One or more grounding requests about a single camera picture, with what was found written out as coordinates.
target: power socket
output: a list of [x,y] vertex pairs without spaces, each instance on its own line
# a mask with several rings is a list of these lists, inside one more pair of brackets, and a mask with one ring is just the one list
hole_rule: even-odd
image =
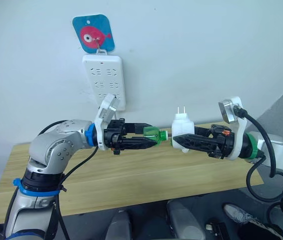
[[120,100],[117,110],[126,108],[123,62],[119,56],[89,54],[82,58],[88,81],[100,106],[106,95]]

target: wire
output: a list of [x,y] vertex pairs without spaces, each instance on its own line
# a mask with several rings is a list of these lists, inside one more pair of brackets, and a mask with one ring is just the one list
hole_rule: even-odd
[[245,117],[255,125],[255,127],[259,130],[260,134],[262,135],[263,139],[265,140],[265,144],[267,146],[268,152],[269,152],[269,158],[270,158],[270,174],[269,177],[273,178],[276,174],[276,157],[274,148],[272,145],[272,142],[270,140],[270,137],[268,136],[265,129],[260,125],[258,121],[256,121],[252,116],[250,116],[248,113],[245,115]]
[[77,164],[76,166],[74,166],[59,182],[59,187],[62,187],[63,182],[73,173],[75,172],[79,167],[81,167],[82,165],[84,165],[85,163],[87,163],[97,152],[98,150],[98,146],[95,147],[95,150],[92,152],[92,154],[87,157],[84,161],[80,162],[79,164]]
[[70,236],[68,235],[67,228],[66,228],[66,225],[65,225],[65,223],[64,223],[63,216],[62,216],[62,213],[61,213],[61,208],[60,208],[60,196],[59,196],[59,194],[57,194],[57,195],[55,196],[55,203],[56,203],[55,211],[56,211],[56,213],[57,213],[58,221],[59,221],[61,230],[62,230],[62,232],[63,232],[63,235],[65,236],[65,239],[66,239],[66,240],[70,240]]
[[61,120],[61,121],[55,121],[52,124],[48,125],[47,127],[45,127],[43,130],[40,131],[40,133],[38,135],[43,134],[44,132],[46,132],[48,129],[50,129],[51,127],[57,125],[57,124],[61,124],[63,122],[66,122],[67,120]]
[[254,164],[248,171],[247,173],[247,176],[246,176],[246,185],[247,185],[247,188],[249,190],[249,192],[251,193],[251,195],[253,195],[256,199],[262,201],[262,202],[266,202],[266,203],[273,203],[273,202],[276,202],[276,201],[279,201],[281,198],[283,198],[283,191],[281,194],[279,194],[278,196],[276,197],[273,197],[273,198],[265,198],[265,197],[261,197],[259,196],[258,194],[256,194],[252,188],[252,185],[251,185],[251,177],[252,177],[252,174],[254,172],[255,169],[258,168],[258,166],[260,166],[264,161],[266,160],[266,156],[262,156],[261,159],[256,163]]
[[10,218],[11,210],[12,210],[13,203],[14,203],[14,201],[15,201],[17,192],[18,192],[18,187],[16,187],[15,191],[14,191],[13,194],[12,194],[12,197],[11,197],[11,199],[10,199],[10,202],[9,202],[9,205],[8,205],[8,209],[7,209],[7,212],[6,212],[5,221],[4,221],[4,223],[3,223],[2,237],[3,237],[4,240],[6,239],[7,223],[8,223],[8,220],[9,220],[9,218]]
[[269,206],[269,208],[267,209],[267,222],[269,224],[273,224],[272,221],[271,221],[271,211],[274,207],[276,207],[277,205],[283,205],[283,201],[279,201],[279,202],[275,202],[273,203],[272,205]]
[[[91,153],[91,155],[89,157],[87,157],[84,161],[80,162],[79,164],[77,164],[75,167],[73,167],[59,182],[58,184],[58,189],[61,189],[63,187],[63,182],[73,173],[75,172],[79,167],[81,167],[82,165],[84,165],[85,163],[87,163],[97,152],[98,150],[98,146],[95,147],[95,150]],[[66,238],[66,240],[70,240],[69,234],[67,232],[64,220],[63,220],[63,216],[61,213],[61,207],[60,207],[60,198],[59,195],[56,195],[55,197],[55,203],[56,203],[56,213],[58,215],[58,220],[62,229],[62,232]]]

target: white power adapter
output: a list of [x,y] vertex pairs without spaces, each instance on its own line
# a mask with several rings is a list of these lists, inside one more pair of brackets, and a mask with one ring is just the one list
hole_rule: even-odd
[[189,149],[183,147],[174,140],[175,136],[184,134],[195,134],[194,122],[189,119],[188,114],[185,111],[185,107],[183,107],[183,113],[180,113],[178,107],[175,119],[171,124],[171,143],[173,148],[181,149],[183,153],[187,153]]
[[88,54],[83,56],[82,63],[97,104],[100,106],[107,94],[112,94],[120,100],[117,110],[124,111],[126,98],[122,59],[107,54]]

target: blue card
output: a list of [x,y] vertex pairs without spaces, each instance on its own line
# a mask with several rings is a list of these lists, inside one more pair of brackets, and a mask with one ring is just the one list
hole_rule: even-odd
[[98,44],[107,52],[114,50],[110,21],[105,15],[77,16],[72,20],[72,25],[85,52],[95,54]]

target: shoe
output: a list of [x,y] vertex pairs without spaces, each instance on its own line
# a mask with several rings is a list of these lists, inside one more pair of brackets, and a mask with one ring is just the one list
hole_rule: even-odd
[[245,212],[243,209],[241,209],[239,206],[236,206],[234,204],[226,203],[222,206],[225,214],[233,220],[235,223],[238,224],[246,224],[250,220],[255,220],[256,217],[253,215]]

